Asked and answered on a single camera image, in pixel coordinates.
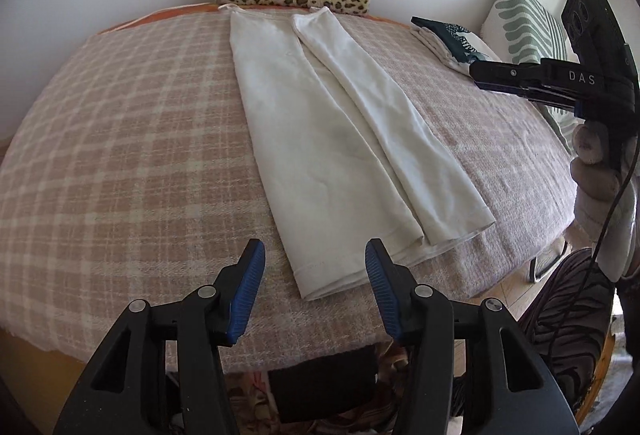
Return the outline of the right white gloved hand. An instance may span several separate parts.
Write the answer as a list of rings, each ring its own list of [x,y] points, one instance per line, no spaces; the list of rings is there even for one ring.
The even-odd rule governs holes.
[[[600,245],[597,264],[612,282],[629,279],[639,267],[639,155],[637,139],[625,143],[622,169],[608,167],[608,130],[585,122],[573,132],[577,153],[570,175],[577,184],[575,219]]]

